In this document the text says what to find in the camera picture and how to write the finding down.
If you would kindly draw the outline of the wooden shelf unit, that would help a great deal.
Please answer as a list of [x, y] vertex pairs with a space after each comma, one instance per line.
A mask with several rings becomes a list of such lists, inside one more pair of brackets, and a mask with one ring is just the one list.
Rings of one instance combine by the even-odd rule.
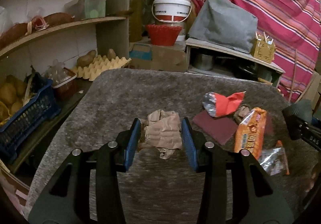
[[[90, 18], [68, 22], [53, 27], [48, 27], [42, 31], [31, 33], [22, 37], [12, 44], [9, 44], [1, 50], [1, 58], [9, 55], [30, 42], [37, 42], [41, 39], [60, 35], [65, 31], [75, 30], [88, 25], [94, 25], [96, 29], [97, 51], [99, 55], [106, 55], [107, 51], [112, 48], [119, 58], [129, 56], [129, 0], [107, 0], [111, 8], [107, 11], [105, 17]], [[91, 82], [85, 79], [76, 79], [71, 82], [72, 87], [57, 98], [57, 112], [52, 117], [39, 120], [31, 129], [29, 137], [23, 141], [20, 146], [18, 155], [11, 163], [7, 163], [11, 173], [15, 173], [25, 162], [33, 150], [42, 141], [47, 140], [48, 135], [52, 135], [75, 109], [77, 104], [86, 94], [91, 86]]]

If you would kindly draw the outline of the red plastic basket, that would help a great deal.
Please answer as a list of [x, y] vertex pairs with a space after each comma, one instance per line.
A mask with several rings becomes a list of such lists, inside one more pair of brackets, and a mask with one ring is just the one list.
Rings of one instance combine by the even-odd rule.
[[179, 36], [182, 27], [147, 24], [146, 30], [153, 45], [156, 46], [173, 46]]

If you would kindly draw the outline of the dark blue plastic crate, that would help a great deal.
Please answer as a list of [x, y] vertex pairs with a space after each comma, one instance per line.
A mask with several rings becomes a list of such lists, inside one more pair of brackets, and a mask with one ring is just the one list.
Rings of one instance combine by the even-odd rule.
[[52, 80], [43, 78], [39, 89], [3, 127], [1, 127], [1, 160], [11, 164], [17, 158], [18, 148], [42, 122], [56, 117], [61, 111], [59, 94]]

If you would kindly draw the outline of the clear plastic wrapper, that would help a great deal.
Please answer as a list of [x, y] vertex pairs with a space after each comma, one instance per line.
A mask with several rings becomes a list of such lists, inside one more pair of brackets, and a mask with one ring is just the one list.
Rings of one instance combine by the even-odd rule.
[[258, 161], [270, 176], [290, 174], [286, 151], [281, 140], [276, 142], [274, 148], [263, 150]]

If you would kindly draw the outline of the grey wooden side cabinet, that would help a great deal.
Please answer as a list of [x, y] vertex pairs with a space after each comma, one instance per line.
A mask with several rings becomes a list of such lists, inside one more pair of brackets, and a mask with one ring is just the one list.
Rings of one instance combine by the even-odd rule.
[[186, 41], [186, 54], [189, 73], [258, 81], [274, 87], [285, 73], [273, 62], [192, 38]]

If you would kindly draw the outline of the white plastic bucket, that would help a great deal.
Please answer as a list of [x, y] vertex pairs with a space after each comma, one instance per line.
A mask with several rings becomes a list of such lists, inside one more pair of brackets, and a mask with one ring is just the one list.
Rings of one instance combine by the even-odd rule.
[[158, 22], [184, 22], [191, 11], [191, 0], [154, 0], [152, 3], [152, 15]]

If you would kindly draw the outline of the brown paper bag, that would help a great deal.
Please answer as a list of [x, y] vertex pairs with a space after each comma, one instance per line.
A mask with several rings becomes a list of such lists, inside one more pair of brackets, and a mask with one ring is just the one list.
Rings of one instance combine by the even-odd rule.
[[155, 110], [147, 119], [139, 119], [141, 134], [137, 150], [155, 148], [161, 159], [169, 159], [183, 147], [181, 121], [175, 111]]

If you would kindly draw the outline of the egg carton tray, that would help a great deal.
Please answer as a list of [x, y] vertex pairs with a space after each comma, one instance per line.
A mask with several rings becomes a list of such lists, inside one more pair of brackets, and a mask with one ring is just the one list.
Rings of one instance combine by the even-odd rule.
[[119, 58], [118, 56], [116, 56], [114, 59], [109, 60], [106, 55], [104, 55], [103, 57], [101, 55], [98, 55], [88, 66], [75, 66], [71, 70], [76, 74], [77, 78], [94, 81], [102, 72], [124, 68], [129, 65], [131, 60], [131, 58]]

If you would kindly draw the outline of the red paper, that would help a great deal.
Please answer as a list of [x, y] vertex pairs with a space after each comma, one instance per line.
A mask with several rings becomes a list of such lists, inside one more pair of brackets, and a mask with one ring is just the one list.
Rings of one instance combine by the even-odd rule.
[[214, 117], [223, 117], [234, 113], [243, 101], [245, 92], [233, 93], [228, 97], [215, 93], [215, 115]]

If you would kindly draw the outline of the orange snack packet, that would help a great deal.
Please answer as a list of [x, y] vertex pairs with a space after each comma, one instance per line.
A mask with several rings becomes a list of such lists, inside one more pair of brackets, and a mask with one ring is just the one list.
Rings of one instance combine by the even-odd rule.
[[248, 150], [257, 160], [261, 156], [267, 112], [256, 107], [239, 124], [235, 134], [234, 152]]

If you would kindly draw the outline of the silver blue snack wrapper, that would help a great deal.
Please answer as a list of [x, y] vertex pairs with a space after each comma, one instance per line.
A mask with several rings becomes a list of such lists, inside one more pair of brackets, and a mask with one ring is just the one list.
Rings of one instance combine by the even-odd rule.
[[211, 117], [216, 117], [216, 96], [214, 92], [208, 92], [204, 95], [202, 105]]

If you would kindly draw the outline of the grey shaggy table mat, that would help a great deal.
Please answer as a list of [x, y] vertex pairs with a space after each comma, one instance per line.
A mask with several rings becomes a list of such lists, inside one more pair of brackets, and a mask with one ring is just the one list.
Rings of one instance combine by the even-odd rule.
[[[276, 175], [273, 180], [298, 215], [317, 157], [308, 144], [288, 137], [281, 113], [288, 102], [275, 87], [233, 78], [127, 68], [108, 70], [97, 77], [57, 131], [33, 178], [26, 212], [72, 149], [97, 149], [126, 130], [135, 118], [141, 119], [143, 126], [155, 122], [165, 129], [178, 126], [183, 117], [192, 119], [202, 111], [208, 92], [224, 96], [243, 92], [244, 104], [267, 111], [273, 135], [264, 138], [264, 148], [281, 140], [290, 168], [288, 176]], [[182, 150], [163, 159], [155, 146], [145, 145], [135, 155], [129, 173], [119, 179], [129, 223], [195, 223], [203, 175], [192, 171]]]

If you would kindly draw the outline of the pink striped cloth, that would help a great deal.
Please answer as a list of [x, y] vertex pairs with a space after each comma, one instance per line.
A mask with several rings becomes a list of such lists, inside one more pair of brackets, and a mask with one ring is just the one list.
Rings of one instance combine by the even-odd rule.
[[[192, 0], [200, 11], [206, 0]], [[229, 0], [258, 19], [257, 29], [273, 38], [274, 61], [284, 71], [280, 91], [295, 102], [307, 89], [320, 46], [320, 0]]]

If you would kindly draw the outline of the small brown paper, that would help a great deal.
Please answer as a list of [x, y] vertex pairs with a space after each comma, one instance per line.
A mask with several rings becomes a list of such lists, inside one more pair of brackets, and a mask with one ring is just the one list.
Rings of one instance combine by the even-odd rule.
[[234, 120], [237, 124], [240, 124], [243, 119], [250, 113], [251, 107], [247, 104], [241, 105], [233, 115]]

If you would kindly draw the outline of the grey cloth cover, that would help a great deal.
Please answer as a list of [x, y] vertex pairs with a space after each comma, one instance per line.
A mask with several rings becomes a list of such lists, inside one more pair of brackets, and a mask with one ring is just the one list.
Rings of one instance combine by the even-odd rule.
[[206, 0], [188, 35], [249, 54], [258, 18], [229, 0]]

